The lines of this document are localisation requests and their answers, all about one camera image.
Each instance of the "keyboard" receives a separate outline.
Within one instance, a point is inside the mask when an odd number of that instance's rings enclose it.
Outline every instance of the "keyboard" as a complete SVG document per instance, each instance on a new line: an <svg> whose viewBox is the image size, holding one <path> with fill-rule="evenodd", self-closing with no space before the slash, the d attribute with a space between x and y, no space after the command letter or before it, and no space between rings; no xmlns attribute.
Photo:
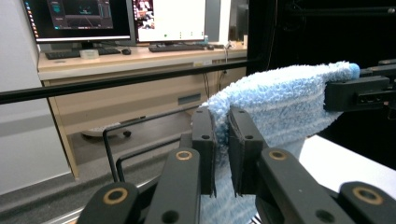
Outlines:
<svg viewBox="0 0 396 224"><path fill-rule="evenodd" d="M97 50L99 52L99 55L120 54L120 51L117 49L97 49ZM79 50L48 52L46 53L46 57L49 60L79 58Z"/></svg>
<svg viewBox="0 0 396 224"><path fill-rule="evenodd" d="M148 47L151 52L167 52L167 51L182 51L182 50L198 50L205 49L205 46L199 45L165 45L157 47Z"/></svg>

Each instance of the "wall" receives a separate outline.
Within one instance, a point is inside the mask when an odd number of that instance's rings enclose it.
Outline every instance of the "wall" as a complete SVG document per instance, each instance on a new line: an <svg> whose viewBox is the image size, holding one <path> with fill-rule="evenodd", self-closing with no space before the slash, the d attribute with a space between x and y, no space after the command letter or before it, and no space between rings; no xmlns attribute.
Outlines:
<svg viewBox="0 0 396 224"><path fill-rule="evenodd" d="M0 91L41 86L22 1L0 1ZM47 100L0 105L0 195L70 173Z"/></svg>

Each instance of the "light blue towel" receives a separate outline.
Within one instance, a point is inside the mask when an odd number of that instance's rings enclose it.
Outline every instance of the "light blue towel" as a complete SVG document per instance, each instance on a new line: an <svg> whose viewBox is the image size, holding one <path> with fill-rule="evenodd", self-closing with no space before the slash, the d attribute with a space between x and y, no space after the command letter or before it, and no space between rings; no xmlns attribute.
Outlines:
<svg viewBox="0 0 396 224"><path fill-rule="evenodd" d="M214 116L219 148L215 174L218 198L202 196L201 223L243 224L257 212L253 196L233 196L227 153L231 105L249 113L269 147L282 147L298 158L304 139L341 115L323 109L326 82L350 80L359 74L359 67L347 62L294 65L243 77L202 104Z"/></svg>

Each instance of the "floor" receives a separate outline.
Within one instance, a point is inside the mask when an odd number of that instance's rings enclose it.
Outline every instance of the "floor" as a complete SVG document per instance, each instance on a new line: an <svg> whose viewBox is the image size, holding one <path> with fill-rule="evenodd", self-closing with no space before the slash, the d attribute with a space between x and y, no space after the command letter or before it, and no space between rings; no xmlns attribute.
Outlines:
<svg viewBox="0 0 396 224"><path fill-rule="evenodd" d="M139 150L170 137L191 131L191 115L179 112L160 119L138 123L122 133L109 137L116 160L120 155ZM80 178L63 175L32 187L0 196L0 223L51 223L56 217L84 206L102 186L113 182L102 137L72 136ZM166 152L178 142L160 147L124 163L126 181L142 183L161 173Z"/></svg>

